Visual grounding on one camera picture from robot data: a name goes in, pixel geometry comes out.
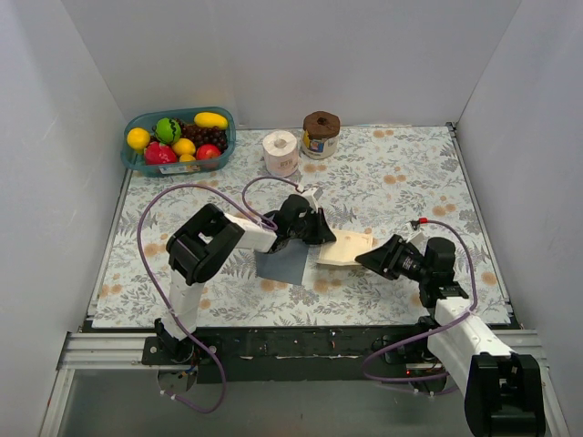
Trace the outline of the cream letter paper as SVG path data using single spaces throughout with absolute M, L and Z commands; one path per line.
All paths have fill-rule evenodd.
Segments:
M 369 252 L 373 247 L 373 236 L 370 233 L 341 229 L 333 229 L 332 233 L 336 240 L 321 246 L 318 264 L 336 267 L 358 266 L 355 258 Z

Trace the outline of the grey envelope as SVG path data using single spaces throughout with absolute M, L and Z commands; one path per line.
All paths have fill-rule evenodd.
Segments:
M 256 274 L 262 279 L 301 285 L 309 247 L 300 240 L 290 241 L 274 253 L 255 252 Z

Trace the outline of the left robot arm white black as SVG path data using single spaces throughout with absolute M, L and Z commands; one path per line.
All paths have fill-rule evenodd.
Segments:
M 272 254 L 295 240 L 306 246 L 336 240 L 318 204 L 321 194 L 318 188 L 308 188 L 288 196 L 278 210 L 267 214 L 278 227 L 275 231 L 226 214 L 209 203 L 171 236 L 166 250 L 172 312 L 155 321 L 159 347 L 171 362 L 182 364 L 192 357 L 194 343 L 187 335 L 197 328 L 202 291 L 233 250 Z

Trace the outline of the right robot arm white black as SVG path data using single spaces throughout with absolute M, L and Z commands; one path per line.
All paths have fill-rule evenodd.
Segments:
M 386 279 L 404 276 L 419 286 L 429 316 L 414 336 L 377 352 L 403 351 L 411 343 L 421 361 L 438 360 L 464 396 L 467 425 L 474 436 L 542 436 L 546 432 L 542 381 L 537 360 L 502 342 L 475 315 L 477 298 L 455 281 L 455 243 L 434 237 L 424 251 L 398 235 L 356 262 Z

